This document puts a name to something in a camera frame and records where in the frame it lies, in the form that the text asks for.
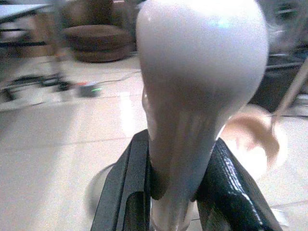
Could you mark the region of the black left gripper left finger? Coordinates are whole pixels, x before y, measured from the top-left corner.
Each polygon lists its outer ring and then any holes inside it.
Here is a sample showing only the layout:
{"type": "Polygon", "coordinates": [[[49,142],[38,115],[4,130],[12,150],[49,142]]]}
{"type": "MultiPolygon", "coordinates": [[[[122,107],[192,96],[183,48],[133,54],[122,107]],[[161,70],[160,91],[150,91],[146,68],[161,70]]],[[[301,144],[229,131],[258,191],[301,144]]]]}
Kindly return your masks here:
{"type": "Polygon", "coordinates": [[[92,231],[150,230],[148,131],[135,134],[120,158],[90,182],[92,231]]]}

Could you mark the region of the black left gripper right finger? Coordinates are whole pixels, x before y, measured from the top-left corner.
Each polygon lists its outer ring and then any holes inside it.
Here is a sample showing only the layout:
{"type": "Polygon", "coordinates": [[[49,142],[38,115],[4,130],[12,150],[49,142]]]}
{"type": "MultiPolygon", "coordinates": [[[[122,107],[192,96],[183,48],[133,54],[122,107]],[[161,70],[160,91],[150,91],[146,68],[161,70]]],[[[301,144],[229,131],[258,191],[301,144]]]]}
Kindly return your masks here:
{"type": "Polygon", "coordinates": [[[218,139],[197,191],[204,231],[280,231],[254,179],[218,139]]]}

